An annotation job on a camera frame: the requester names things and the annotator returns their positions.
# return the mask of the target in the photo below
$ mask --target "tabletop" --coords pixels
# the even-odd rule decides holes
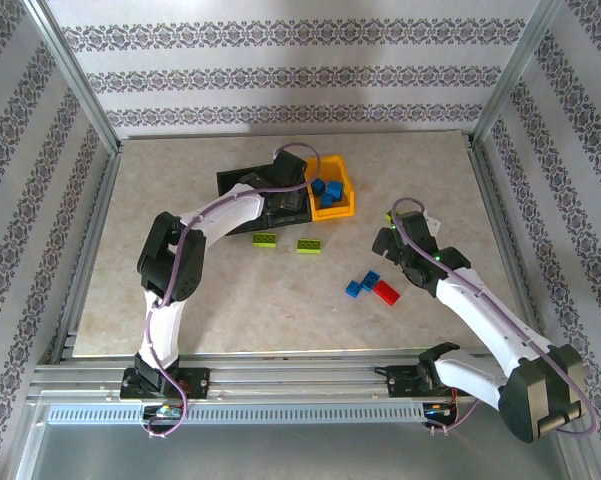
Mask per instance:
[[[253,247],[249,233],[216,242],[184,309],[181,354],[420,348],[444,341],[480,346],[451,310],[371,251],[387,226],[385,212],[405,195],[440,220],[438,245],[460,250],[516,311],[459,132],[134,140],[123,150],[74,356],[137,352],[145,302],[136,262],[157,214],[209,203],[218,196],[216,172],[269,163],[276,147],[292,141],[342,155],[356,214],[274,229],[275,249]],[[299,147],[290,151],[311,156]],[[297,240],[305,237],[320,239],[322,253],[297,253]],[[370,269],[400,293],[395,305],[373,292],[356,299],[345,293]]]

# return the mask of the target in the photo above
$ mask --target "green lego brick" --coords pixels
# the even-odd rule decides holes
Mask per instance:
[[[298,253],[322,253],[322,242],[317,238],[300,238]]]
[[[251,243],[253,243],[254,247],[276,248],[276,234],[275,233],[254,233]]]

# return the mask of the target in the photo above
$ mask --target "yellow bin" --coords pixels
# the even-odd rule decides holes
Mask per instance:
[[[331,220],[332,218],[351,217],[356,213],[356,196],[353,191],[353,184],[347,173],[347,166],[344,158],[340,155],[328,155],[321,157],[322,165],[318,178],[324,183],[331,181],[342,182],[342,200],[333,204],[329,208],[320,208],[320,197],[314,197],[313,189],[309,187],[309,202],[311,203],[311,217],[314,222],[322,220]],[[305,171],[305,180],[309,180],[316,170],[317,161],[315,158],[305,158],[307,170]]]

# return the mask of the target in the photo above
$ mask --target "striped wall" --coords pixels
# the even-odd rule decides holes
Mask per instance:
[[[601,469],[601,0],[561,7],[484,151],[547,334],[584,358]]]
[[[0,475],[108,154],[18,0],[0,0]]]
[[[471,130],[538,0],[49,0],[121,138]]]

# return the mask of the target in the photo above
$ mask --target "blue lego brick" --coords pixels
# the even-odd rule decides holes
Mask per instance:
[[[322,195],[324,193],[324,190],[327,188],[327,185],[320,180],[319,178],[316,178],[312,183],[311,183],[311,190],[313,191],[313,195],[315,197],[319,197],[320,195]]]
[[[333,201],[333,196],[325,193],[322,197],[320,197],[320,208],[329,208],[331,205],[333,205]]]
[[[370,292],[371,290],[373,290],[373,287],[376,286],[376,283],[378,283],[378,280],[380,280],[380,275],[378,275],[373,270],[369,270],[369,273],[367,273],[364,276],[364,279],[362,280],[362,282],[360,282],[360,285],[367,292]]]
[[[342,182],[327,183],[326,192],[336,199],[336,202],[342,200]]]
[[[347,286],[345,292],[347,292],[347,294],[351,295],[353,298],[356,298],[360,293],[360,290],[362,290],[362,285],[352,280]]]

